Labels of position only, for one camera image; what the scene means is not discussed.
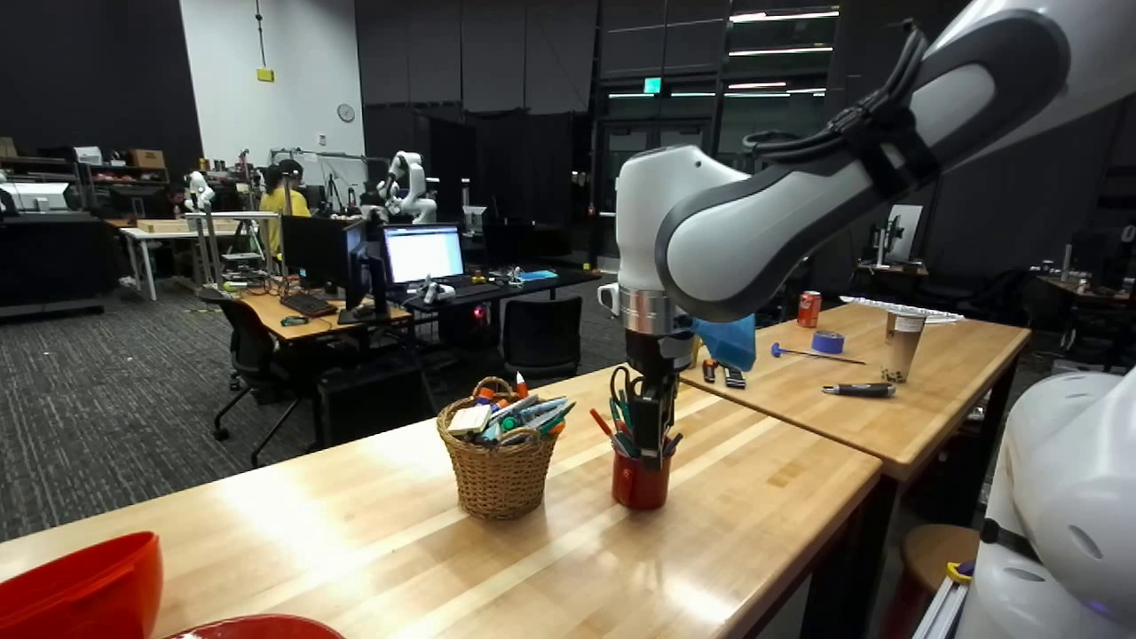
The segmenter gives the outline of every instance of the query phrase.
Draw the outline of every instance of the person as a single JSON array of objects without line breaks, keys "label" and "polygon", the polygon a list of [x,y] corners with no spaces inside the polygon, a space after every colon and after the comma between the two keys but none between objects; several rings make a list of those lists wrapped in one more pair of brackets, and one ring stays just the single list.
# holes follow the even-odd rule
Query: person
[{"label": "person", "polygon": [[[304,171],[299,165],[299,158],[282,158],[271,175],[259,209],[278,209],[282,215],[313,215],[302,185]],[[263,247],[271,258],[285,261],[282,221],[263,225]]]}]

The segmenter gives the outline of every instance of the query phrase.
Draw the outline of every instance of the red object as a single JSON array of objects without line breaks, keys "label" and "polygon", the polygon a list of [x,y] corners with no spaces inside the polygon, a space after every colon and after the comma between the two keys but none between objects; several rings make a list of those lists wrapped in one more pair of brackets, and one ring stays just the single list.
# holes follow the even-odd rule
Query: red object
[{"label": "red object", "polygon": [[161,540],[132,532],[0,581],[0,639],[148,639],[161,601]]},{"label": "red object", "polygon": [[614,454],[612,500],[632,510],[657,510],[667,504],[671,458],[662,464]]},{"label": "red object", "polygon": [[822,320],[822,290],[803,290],[803,301],[797,307],[797,322],[805,329],[817,329]]},{"label": "red object", "polygon": [[177,634],[193,639],[340,639],[340,632],[290,615],[254,615],[254,619],[229,619],[198,629],[186,629]]}]

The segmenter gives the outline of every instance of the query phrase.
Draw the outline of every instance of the wicker basket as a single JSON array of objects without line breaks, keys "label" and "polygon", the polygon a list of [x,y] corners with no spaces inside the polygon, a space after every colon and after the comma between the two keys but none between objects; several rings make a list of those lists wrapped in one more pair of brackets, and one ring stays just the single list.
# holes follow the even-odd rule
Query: wicker basket
[{"label": "wicker basket", "polygon": [[[472,390],[481,396],[484,388],[504,390],[504,396],[514,396],[514,390],[485,376]],[[539,438],[528,442],[512,442],[512,448],[484,448],[450,438],[450,415],[472,396],[448,406],[436,415],[436,433],[448,442],[456,480],[457,480],[457,504],[477,514],[477,518],[521,518],[545,500],[545,474],[547,461],[553,458],[559,438]]]}]

